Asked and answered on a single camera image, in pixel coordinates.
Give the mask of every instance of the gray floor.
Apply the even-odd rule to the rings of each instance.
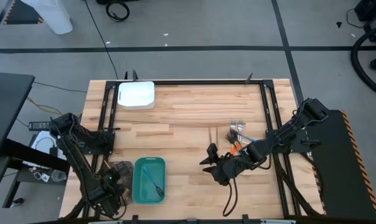
[[[351,46],[364,34],[347,25],[346,10],[359,0],[277,0],[290,46]],[[46,24],[0,25],[0,49],[100,48],[100,36],[81,0],[62,0],[73,31],[55,35]],[[0,13],[6,0],[0,0]],[[108,47],[167,46],[282,46],[271,0],[140,0],[128,2],[131,17],[123,23],[109,20],[105,7],[88,0]],[[355,14],[350,20],[358,22]],[[341,28],[336,22],[342,22]],[[375,45],[366,41],[364,45]],[[168,52],[111,52],[121,77],[135,69],[140,78],[291,78],[282,50],[219,50]],[[304,97],[316,97],[326,106],[343,109],[352,124],[359,150],[376,195],[376,94],[355,74],[347,51],[292,52]],[[376,51],[360,52],[367,67]],[[376,80],[376,72],[366,68]],[[0,72],[31,74],[38,82],[86,90],[89,80],[114,79],[104,52],[0,54]],[[78,113],[85,94],[34,85],[29,95],[37,103]],[[50,114],[27,102],[19,119],[48,120]],[[28,144],[33,133],[15,123],[9,138]],[[11,178],[4,179],[0,201]],[[0,208],[1,223],[39,222],[57,217],[63,187],[23,185],[18,195],[26,203]]]

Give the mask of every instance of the white container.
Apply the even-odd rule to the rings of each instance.
[[[126,110],[145,110],[155,107],[153,82],[128,82],[119,85],[118,104]]]
[[[56,34],[73,30],[70,16],[59,0],[21,0],[33,7]]]

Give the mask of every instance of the wooden table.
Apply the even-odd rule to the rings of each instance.
[[[98,127],[105,82],[91,81],[88,87],[81,124],[93,131]],[[291,118],[292,110],[297,109],[296,103],[288,79],[274,80],[274,84],[284,123]],[[265,137],[265,114],[258,85],[156,85],[154,109],[126,111],[118,105],[114,127],[121,129],[116,132],[115,150],[109,160],[134,163],[140,157],[159,156],[166,161],[167,169],[163,203],[131,203],[125,219],[130,220],[132,215],[139,215],[140,220],[224,218],[222,210],[229,188],[214,182],[210,174],[202,171],[205,166],[200,166],[199,162],[207,157],[209,130],[212,141],[218,144],[219,154],[229,151],[230,144],[224,137],[233,119],[245,122],[243,132],[247,136]],[[312,166],[298,154],[290,158],[297,188],[313,208],[322,213]],[[69,213],[80,199],[79,185],[76,175],[70,171],[60,217]],[[242,214],[250,218],[283,217],[273,167],[246,170],[237,177],[237,185],[238,204],[227,218],[242,218]],[[287,187],[285,189],[293,214],[291,196]]]

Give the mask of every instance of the teal plastic tray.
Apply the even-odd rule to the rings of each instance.
[[[160,197],[151,179],[144,173],[143,167],[149,172],[155,184],[164,194]],[[166,196],[166,163],[160,157],[143,157],[136,161],[133,172],[133,200],[140,204],[161,203]]]

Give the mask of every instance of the black table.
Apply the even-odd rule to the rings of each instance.
[[[17,170],[28,169],[29,167],[24,165],[23,161],[64,172],[69,169],[67,161],[7,138],[32,88],[33,81],[32,75],[0,73],[0,182],[8,167]],[[13,183],[4,207],[10,205],[18,185],[18,181]]]

